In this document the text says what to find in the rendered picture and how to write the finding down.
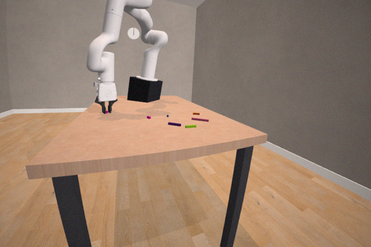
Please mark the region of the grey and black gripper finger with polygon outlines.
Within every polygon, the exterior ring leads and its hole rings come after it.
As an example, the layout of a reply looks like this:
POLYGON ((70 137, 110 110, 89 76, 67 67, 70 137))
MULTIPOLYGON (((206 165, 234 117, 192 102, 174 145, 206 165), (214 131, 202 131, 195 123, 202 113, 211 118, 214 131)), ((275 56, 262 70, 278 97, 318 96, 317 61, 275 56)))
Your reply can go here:
POLYGON ((96 97, 96 100, 95 100, 95 103, 100 104, 100 105, 102 106, 102 112, 103 112, 104 114, 106 114, 105 101, 104 101, 104 102, 99 102, 99 100, 98 100, 98 96, 97 96, 97 97, 96 97))
POLYGON ((115 103, 115 102, 117 102, 118 101, 118 99, 117 100, 114 100, 114 101, 109 101, 108 103, 109 103, 109 105, 108 105, 108 112, 109 113, 111 113, 112 112, 112 105, 115 103))

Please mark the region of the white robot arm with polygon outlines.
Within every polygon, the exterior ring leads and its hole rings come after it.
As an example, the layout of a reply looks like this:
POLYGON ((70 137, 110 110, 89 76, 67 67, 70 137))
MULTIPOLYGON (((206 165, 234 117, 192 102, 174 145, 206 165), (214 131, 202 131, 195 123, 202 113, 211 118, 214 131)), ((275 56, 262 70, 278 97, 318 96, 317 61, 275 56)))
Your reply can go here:
POLYGON ((88 70, 98 73, 98 81, 94 82, 94 87, 99 82, 114 81, 114 53, 103 50, 107 45, 117 43, 123 11, 138 21, 141 40, 154 45, 144 51, 141 75, 136 78, 154 81, 158 53, 167 44, 168 36, 163 31, 151 30, 153 21, 145 10, 151 5, 152 0, 106 0, 102 33, 90 44, 86 59, 88 70))

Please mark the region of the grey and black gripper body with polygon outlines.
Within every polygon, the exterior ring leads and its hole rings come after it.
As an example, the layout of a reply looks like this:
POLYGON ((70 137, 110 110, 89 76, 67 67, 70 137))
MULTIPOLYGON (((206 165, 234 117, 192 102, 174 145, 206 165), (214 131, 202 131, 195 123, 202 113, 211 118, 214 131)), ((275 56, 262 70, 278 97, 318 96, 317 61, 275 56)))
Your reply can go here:
POLYGON ((117 99, 116 86, 113 82, 99 82, 97 94, 99 101, 114 101, 117 99))

